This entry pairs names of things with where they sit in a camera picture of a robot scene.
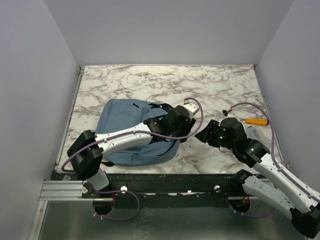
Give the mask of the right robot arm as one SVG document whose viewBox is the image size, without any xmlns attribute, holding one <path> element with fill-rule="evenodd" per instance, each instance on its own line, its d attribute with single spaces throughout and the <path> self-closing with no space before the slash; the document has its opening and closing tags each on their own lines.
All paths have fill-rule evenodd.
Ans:
<svg viewBox="0 0 320 240">
<path fill-rule="evenodd" d="M 240 170 L 230 183 L 234 195 L 253 195 L 285 215 L 305 237 L 313 239 L 317 236 L 320 232 L 320 193 L 276 160 L 264 144 L 247 137 L 241 122 L 234 117 L 221 122 L 211 120 L 195 137 L 209 146 L 230 150 L 238 161 L 274 185 L 263 183 L 248 171 Z"/>
</svg>

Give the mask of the blue fabric backpack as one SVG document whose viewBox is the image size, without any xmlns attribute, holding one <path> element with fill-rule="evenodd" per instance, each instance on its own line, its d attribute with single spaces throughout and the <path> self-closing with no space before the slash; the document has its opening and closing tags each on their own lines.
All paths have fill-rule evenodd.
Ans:
<svg viewBox="0 0 320 240">
<path fill-rule="evenodd" d="M 177 153 L 189 134 L 188 111 L 178 105 L 138 99 L 112 99 L 102 110 L 95 140 L 102 155 L 118 166 L 156 165 Z"/>
</svg>

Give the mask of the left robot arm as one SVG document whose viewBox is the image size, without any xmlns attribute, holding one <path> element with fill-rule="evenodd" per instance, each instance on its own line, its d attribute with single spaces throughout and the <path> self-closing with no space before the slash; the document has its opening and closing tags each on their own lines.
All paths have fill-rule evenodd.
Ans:
<svg viewBox="0 0 320 240">
<path fill-rule="evenodd" d="M 100 167 L 104 157 L 136 146 L 187 138 L 199 111 L 199 106 L 187 102 L 163 116 L 148 118 L 124 130 L 99 134 L 86 130 L 68 149 L 68 162 L 78 181 L 88 181 L 99 197 L 107 197 L 111 185 L 107 174 Z"/>
</svg>

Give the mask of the yellow handled screwdriver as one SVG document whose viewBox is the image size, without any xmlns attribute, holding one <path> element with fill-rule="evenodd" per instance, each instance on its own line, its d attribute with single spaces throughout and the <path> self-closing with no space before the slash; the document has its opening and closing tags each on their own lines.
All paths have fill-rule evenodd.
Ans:
<svg viewBox="0 0 320 240">
<path fill-rule="evenodd" d="M 257 118 L 246 118 L 242 120 L 242 123 L 248 125 L 257 125 L 257 126 L 268 126 L 269 121 L 267 119 L 257 119 Z"/>
</svg>

